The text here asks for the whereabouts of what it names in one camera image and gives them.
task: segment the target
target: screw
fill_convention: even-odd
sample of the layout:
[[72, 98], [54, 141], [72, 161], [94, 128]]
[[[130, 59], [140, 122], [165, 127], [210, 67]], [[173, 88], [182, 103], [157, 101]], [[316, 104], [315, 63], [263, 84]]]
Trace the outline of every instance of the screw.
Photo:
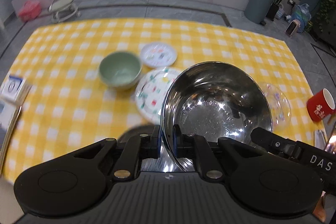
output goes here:
[[114, 176], [118, 179], [125, 179], [128, 178], [131, 175], [131, 173], [127, 170], [117, 170], [114, 172]]
[[218, 170], [210, 170], [206, 173], [206, 176], [211, 179], [219, 179], [222, 175], [223, 173]]

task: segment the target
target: gray floor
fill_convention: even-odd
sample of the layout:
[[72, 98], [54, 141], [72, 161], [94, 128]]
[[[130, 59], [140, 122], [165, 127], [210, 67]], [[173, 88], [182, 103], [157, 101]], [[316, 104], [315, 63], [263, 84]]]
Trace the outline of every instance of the gray floor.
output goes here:
[[[81, 17], [72, 20], [120, 17], [192, 20], [223, 26], [230, 24], [234, 28], [284, 40], [301, 66], [312, 92], [327, 88], [336, 99], [336, 58], [326, 45], [315, 42], [307, 33], [289, 38], [284, 33], [288, 26], [284, 20], [267, 21], [266, 26], [261, 26], [249, 21], [241, 11], [186, 0], [90, 0], [78, 5]], [[50, 19], [50, 16], [44, 16], [23, 24], [14, 18], [0, 32], [0, 83], [29, 36], [36, 28], [51, 24]], [[326, 122], [325, 127], [330, 133], [331, 127]]]

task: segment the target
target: yellow checkered tablecloth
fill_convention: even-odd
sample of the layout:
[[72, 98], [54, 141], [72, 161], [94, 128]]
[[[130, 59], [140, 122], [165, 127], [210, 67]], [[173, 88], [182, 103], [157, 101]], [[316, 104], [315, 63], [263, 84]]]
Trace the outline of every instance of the yellow checkered tablecloth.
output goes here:
[[306, 110], [312, 95], [287, 45], [260, 34], [197, 22], [161, 19], [104, 19], [41, 27], [28, 39], [9, 73], [33, 84], [7, 150], [4, 176], [14, 182], [25, 169], [128, 128], [146, 123], [134, 90], [108, 90], [97, 75], [100, 61], [116, 50], [140, 53], [150, 42], [171, 44], [174, 67], [223, 61], [257, 83], [279, 87], [290, 101], [290, 127], [275, 132], [314, 144], [314, 124]]

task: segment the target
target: power outlet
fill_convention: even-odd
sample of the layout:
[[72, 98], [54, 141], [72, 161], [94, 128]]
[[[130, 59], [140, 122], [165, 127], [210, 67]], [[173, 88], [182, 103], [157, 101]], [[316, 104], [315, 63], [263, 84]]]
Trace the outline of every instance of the power outlet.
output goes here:
[[288, 0], [287, 3], [289, 5], [292, 5], [292, 6], [294, 6], [296, 4], [294, 0]]

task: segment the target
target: paper plate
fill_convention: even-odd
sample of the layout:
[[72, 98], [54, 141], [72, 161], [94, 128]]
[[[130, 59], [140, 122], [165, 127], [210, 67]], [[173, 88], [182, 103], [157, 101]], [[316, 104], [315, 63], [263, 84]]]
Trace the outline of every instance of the paper plate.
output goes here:
[[146, 120], [160, 124], [163, 100], [180, 73], [175, 68], [164, 67], [150, 71], [140, 80], [135, 89], [135, 102]]
[[158, 42], [145, 45], [140, 52], [142, 62], [150, 68], [170, 66], [176, 57], [177, 53], [173, 47]]
[[260, 85], [271, 109], [273, 129], [285, 128], [291, 122], [291, 107], [284, 93], [272, 84]]

